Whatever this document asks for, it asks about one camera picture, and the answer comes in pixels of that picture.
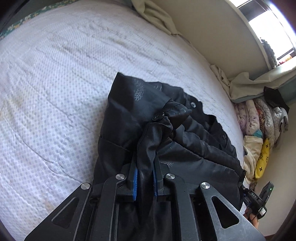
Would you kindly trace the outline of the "person's right hand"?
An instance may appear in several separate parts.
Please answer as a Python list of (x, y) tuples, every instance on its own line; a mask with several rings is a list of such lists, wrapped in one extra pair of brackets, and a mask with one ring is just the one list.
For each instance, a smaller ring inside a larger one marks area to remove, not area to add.
[(256, 215), (254, 215), (249, 208), (245, 209), (243, 216), (256, 228), (259, 227), (259, 221)]

